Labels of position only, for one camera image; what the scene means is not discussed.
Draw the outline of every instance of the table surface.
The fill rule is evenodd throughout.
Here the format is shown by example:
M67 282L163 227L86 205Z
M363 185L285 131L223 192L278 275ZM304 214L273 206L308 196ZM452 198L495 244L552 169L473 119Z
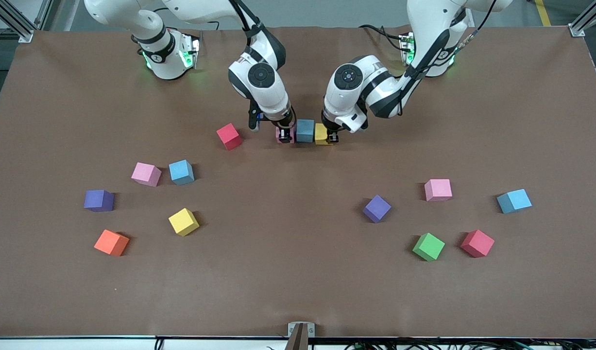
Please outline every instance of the table surface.
M299 118L318 119L336 67L398 52L362 29L280 28L280 70ZM246 129L227 81L243 33L205 33L198 70L155 78L127 33L38 32L0 96L0 335L285 334L596 337L596 74L565 27L483 29L402 117L371 117L336 146L279 145ZM224 150L216 129L238 126ZM193 184L171 183L187 159ZM129 177L164 169L160 186ZM422 186L449 178L454 198ZM524 188L533 208L495 197ZM83 209L87 189L116 210ZM393 207L361 213L379 194ZM168 217L202 227L187 237ZM123 257L93 248L104 229ZM473 259L458 246L495 239ZM411 248L431 232L435 262Z

